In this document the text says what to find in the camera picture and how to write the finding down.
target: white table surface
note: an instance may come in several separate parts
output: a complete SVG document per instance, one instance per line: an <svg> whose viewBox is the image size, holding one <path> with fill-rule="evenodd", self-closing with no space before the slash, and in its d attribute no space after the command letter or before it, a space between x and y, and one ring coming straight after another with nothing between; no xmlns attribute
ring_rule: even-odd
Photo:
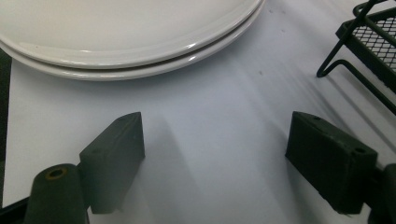
<svg viewBox="0 0 396 224"><path fill-rule="evenodd" d="M284 157L291 113L303 111L377 150L380 166L396 162L396 118L345 68L315 77L361 2L267 0L231 46L156 77L77 81L14 61L4 205L27 197L41 170L77 164L114 119L141 111L147 157L124 213L92 224L365 223L366 206L335 213ZM347 49L337 57L368 73Z"/></svg>

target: hole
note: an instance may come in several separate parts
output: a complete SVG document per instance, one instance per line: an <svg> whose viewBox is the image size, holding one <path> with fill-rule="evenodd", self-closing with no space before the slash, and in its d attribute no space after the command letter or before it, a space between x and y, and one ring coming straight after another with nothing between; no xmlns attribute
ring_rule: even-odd
<svg viewBox="0 0 396 224"><path fill-rule="evenodd" d="M359 153L364 153L364 152L366 152L363 148L359 148L359 147L355 148L355 151L356 151L356 152L359 152Z"/></svg>
<svg viewBox="0 0 396 224"><path fill-rule="evenodd" d="M58 177L60 175L62 175L64 173L64 171L62 169L58 169L58 170L54 170L52 172L49 173L50 177Z"/></svg>
<svg viewBox="0 0 396 224"><path fill-rule="evenodd" d="M61 167L61 168L56 168L56 169L54 169L54 170L49 171L49 172L46 174L46 178L47 178L48 180L59 179L59 178L61 178L62 176L64 176L66 173L67 173L66 168L63 168L63 167Z"/></svg>

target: stacked plates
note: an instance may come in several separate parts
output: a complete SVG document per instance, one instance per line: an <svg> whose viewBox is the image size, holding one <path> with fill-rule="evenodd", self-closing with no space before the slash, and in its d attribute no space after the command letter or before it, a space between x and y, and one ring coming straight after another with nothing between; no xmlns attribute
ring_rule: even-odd
<svg viewBox="0 0 396 224"><path fill-rule="evenodd" d="M47 74L147 77L223 49L264 0L2 0L0 48Z"/></svg>

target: dark edge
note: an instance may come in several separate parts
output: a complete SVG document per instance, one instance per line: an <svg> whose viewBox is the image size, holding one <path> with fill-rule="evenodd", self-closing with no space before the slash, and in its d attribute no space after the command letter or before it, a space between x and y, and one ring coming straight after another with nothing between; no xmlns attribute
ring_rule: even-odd
<svg viewBox="0 0 396 224"><path fill-rule="evenodd" d="M0 207L3 207L11 57L0 49Z"/></svg>
<svg viewBox="0 0 396 224"><path fill-rule="evenodd" d="M0 209L0 223L2 224L22 224L29 198L25 198Z"/></svg>

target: black wire rack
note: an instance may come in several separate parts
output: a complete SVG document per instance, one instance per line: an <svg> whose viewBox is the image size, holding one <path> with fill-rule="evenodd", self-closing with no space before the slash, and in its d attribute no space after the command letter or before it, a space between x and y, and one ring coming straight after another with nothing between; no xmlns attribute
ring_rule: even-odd
<svg viewBox="0 0 396 224"><path fill-rule="evenodd" d="M319 68L317 76L325 77L341 64L396 115L396 105L350 62L338 60L330 64L338 50L346 46L396 93L396 7L367 15L375 4L385 1L370 0L353 9L356 19L340 26L336 32L340 40Z"/></svg>

